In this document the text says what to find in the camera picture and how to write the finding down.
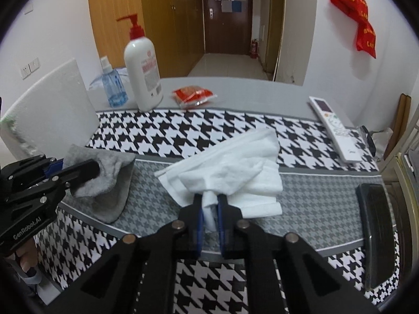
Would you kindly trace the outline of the person's left hand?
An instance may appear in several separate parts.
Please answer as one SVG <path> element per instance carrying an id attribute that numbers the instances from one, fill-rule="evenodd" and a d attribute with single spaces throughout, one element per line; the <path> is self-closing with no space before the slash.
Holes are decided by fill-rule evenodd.
<path id="1" fill-rule="evenodd" d="M 38 252 L 36 244 L 33 238 L 24 243 L 9 259 L 17 261 L 21 269 L 27 273 L 31 268 L 34 268 L 38 264 Z"/>

